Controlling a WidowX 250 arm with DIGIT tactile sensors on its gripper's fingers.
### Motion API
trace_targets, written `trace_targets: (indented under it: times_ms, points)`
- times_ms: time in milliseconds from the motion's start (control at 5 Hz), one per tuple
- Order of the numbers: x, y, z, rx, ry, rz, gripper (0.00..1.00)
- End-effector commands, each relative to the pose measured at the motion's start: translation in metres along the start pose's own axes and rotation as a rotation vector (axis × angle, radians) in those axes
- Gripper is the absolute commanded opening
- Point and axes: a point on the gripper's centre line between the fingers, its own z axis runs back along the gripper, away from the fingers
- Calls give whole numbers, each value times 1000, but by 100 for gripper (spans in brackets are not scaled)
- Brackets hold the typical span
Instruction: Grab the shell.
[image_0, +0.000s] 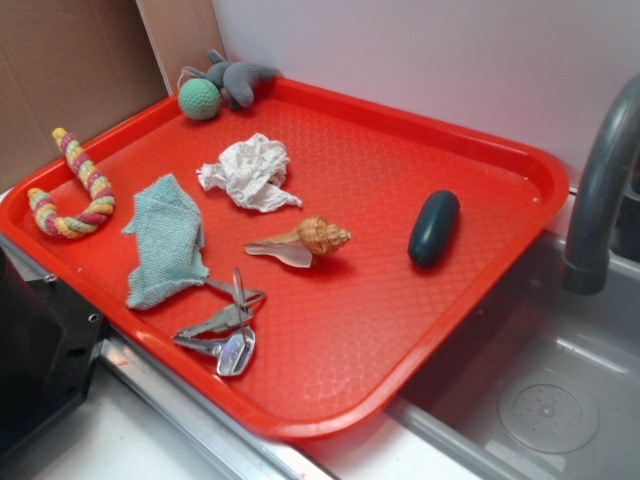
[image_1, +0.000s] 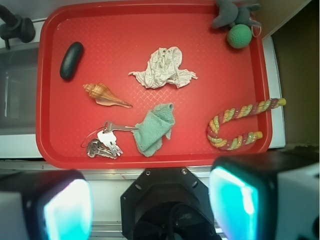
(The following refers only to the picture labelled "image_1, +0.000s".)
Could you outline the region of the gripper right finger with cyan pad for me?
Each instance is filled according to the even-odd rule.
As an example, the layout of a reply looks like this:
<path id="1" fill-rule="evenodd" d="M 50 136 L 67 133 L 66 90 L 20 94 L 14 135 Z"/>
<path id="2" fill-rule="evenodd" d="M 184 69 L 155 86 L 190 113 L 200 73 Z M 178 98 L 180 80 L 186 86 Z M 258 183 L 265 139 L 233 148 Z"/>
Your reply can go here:
<path id="1" fill-rule="evenodd" d="M 217 158 L 209 202 L 229 240 L 317 240 L 320 156 L 268 151 Z"/>

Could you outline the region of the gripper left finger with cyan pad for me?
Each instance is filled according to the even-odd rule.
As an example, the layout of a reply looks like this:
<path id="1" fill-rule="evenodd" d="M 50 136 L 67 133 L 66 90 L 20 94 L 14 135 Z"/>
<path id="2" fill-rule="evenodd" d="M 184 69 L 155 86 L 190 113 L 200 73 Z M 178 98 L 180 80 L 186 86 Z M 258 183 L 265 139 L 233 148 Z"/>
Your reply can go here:
<path id="1" fill-rule="evenodd" d="M 78 170 L 0 174 L 2 240 L 87 240 L 93 194 Z"/>

